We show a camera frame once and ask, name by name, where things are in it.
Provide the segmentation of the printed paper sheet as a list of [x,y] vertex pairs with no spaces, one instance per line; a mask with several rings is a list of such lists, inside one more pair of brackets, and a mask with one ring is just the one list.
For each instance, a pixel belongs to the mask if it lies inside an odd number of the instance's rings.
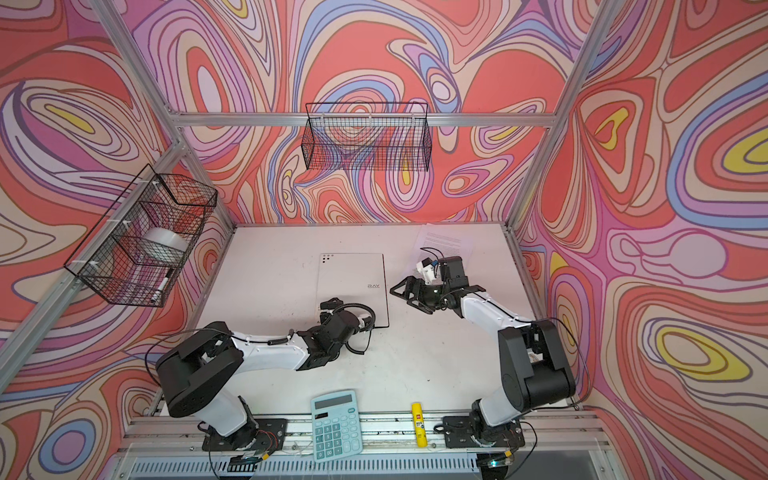
[[412,244],[408,264],[415,267],[424,259],[459,256],[468,267],[477,246],[477,240],[464,225],[427,224],[419,228]]

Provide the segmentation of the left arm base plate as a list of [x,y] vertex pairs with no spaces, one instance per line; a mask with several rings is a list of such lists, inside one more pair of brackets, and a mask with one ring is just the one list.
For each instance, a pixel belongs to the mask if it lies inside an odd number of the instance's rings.
[[205,452],[255,451],[274,453],[283,448],[287,434],[286,418],[256,418],[229,436],[217,433],[212,427],[205,430],[202,450]]

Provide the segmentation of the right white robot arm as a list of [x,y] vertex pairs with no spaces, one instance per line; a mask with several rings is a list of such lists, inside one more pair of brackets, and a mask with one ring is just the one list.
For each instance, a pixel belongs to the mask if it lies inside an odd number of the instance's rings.
[[417,264],[389,293],[425,313],[452,311],[497,341],[501,386],[472,406],[476,433],[507,426],[525,414],[566,400],[576,381],[553,320],[527,319],[470,283],[459,256]]

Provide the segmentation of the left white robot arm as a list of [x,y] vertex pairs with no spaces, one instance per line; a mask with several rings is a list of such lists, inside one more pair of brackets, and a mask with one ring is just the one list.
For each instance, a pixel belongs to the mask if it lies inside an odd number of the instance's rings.
[[234,332],[223,321],[212,322],[155,364],[168,413],[173,418],[194,417],[224,438],[254,429],[244,401],[227,388],[232,377],[324,367],[351,348],[352,336],[372,330],[375,323],[375,312],[360,303],[324,303],[319,324],[275,338]]

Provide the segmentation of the black file folder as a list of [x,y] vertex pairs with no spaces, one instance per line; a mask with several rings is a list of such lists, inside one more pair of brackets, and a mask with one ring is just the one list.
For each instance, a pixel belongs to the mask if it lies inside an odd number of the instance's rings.
[[375,327],[390,326],[384,255],[381,253],[321,253],[316,303],[338,298],[361,303],[376,314]]

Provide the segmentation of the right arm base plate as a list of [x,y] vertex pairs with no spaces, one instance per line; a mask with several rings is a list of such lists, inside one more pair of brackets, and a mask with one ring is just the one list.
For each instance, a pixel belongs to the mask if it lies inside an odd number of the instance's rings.
[[474,414],[444,416],[434,427],[434,432],[443,435],[449,449],[505,448],[517,451],[526,444],[518,421],[488,426]]

